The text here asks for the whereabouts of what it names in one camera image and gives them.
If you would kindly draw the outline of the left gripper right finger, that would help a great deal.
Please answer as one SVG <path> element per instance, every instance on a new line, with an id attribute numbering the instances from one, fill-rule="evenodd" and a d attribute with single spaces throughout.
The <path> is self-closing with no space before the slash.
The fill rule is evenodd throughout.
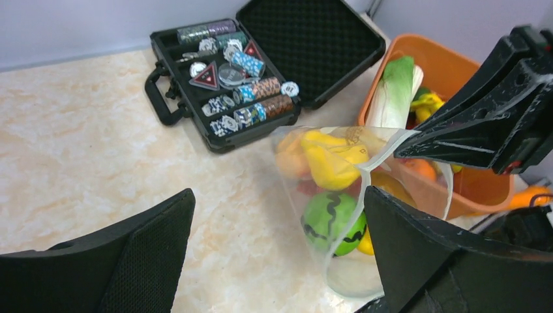
<path id="1" fill-rule="evenodd" d="M 551 312 L 552 251 L 464 230 L 376 188 L 365 213 L 384 294 L 362 312 Z"/>

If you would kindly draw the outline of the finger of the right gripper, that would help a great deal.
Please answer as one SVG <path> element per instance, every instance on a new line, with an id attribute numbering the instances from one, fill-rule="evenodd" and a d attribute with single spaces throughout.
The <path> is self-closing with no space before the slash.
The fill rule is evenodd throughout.
<path id="1" fill-rule="evenodd" d="M 552 151 L 552 73 L 523 60 L 472 107 L 408 138 L 397 158 L 522 173 Z"/>
<path id="2" fill-rule="evenodd" d="M 488 57 L 468 82 L 445 105 L 415 129 L 427 130 L 472 107 L 497 87 L 515 68 L 527 60 L 537 64 L 545 74 L 552 73 L 552 31 L 531 25 L 514 27 L 499 39 Z"/>

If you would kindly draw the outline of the toy peach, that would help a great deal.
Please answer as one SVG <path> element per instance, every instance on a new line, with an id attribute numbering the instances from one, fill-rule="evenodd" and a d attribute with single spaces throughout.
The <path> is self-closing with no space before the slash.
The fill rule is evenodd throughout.
<path id="1" fill-rule="evenodd" d="M 281 174 L 290 179 L 301 179 L 310 175 L 301 139 L 303 133 L 294 130 L 280 140 L 276 146 L 275 162 Z"/>

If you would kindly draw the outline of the toy red apple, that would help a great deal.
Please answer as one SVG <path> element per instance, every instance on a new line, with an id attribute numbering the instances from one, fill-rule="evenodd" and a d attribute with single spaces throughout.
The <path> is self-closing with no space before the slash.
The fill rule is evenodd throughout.
<path id="1" fill-rule="evenodd" d="M 313 197 L 325 189 L 318 186 L 313 180 L 301 180 L 297 183 L 296 191 L 309 197 Z"/>

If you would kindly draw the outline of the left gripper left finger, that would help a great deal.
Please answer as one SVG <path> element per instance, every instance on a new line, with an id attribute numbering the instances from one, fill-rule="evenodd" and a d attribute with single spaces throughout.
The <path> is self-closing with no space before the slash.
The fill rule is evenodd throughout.
<path id="1" fill-rule="evenodd" d="M 160 204 L 47 250 L 1 256 L 2 312 L 170 312 L 196 199 Z"/>

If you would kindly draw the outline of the toy yellow bell pepper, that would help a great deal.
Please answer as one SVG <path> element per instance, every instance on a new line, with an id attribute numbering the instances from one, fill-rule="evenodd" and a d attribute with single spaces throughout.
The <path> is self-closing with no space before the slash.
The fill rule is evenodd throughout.
<path id="1" fill-rule="evenodd" d="M 305 132 L 300 143 L 314 182 L 327 190 L 348 188 L 361 176 L 356 165 L 369 160 L 366 145 L 319 130 Z"/>

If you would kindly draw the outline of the toy green white cabbage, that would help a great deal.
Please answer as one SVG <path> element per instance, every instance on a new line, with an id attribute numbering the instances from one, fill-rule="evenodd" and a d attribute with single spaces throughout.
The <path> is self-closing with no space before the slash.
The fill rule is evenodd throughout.
<path id="1" fill-rule="evenodd" d="M 410 105 L 424 78 L 423 70 L 411 56 L 402 56 L 385 65 L 370 101 L 365 125 L 405 128 Z"/>

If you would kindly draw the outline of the toy brown pear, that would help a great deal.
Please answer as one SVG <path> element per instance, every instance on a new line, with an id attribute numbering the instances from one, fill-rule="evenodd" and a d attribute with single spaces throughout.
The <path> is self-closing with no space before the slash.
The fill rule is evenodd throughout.
<path id="1" fill-rule="evenodd" d="M 416 207 L 416 203 L 411 194 L 399 180 L 383 172 L 372 172 L 370 177 L 371 185 L 386 191 L 388 194 L 412 207 Z"/>

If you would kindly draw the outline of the toy yellow lemon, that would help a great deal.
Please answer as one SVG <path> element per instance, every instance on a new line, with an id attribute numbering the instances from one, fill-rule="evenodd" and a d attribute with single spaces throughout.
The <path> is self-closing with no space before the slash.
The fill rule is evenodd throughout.
<path id="1" fill-rule="evenodd" d="M 365 228 L 365 232 L 357 245 L 357 250 L 363 254 L 373 256 L 374 255 L 374 247 L 372 244 L 372 239 L 370 237 L 370 233 L 368 228 Z"/>

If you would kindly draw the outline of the clear zip top bag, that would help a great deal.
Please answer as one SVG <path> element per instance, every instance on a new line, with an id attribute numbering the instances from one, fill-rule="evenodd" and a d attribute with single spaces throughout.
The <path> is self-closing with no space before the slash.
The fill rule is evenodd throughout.
<path id="1" fill-rule="evenodd" d="M 414 134 L 381 127 L 279 127 L 271 134 L 275 166 L 308 250 L 326 284 L 343 297 L 383 294 L 367 187 L 441 219 L 449 214 L 450 165 L 395 156 Z"/>

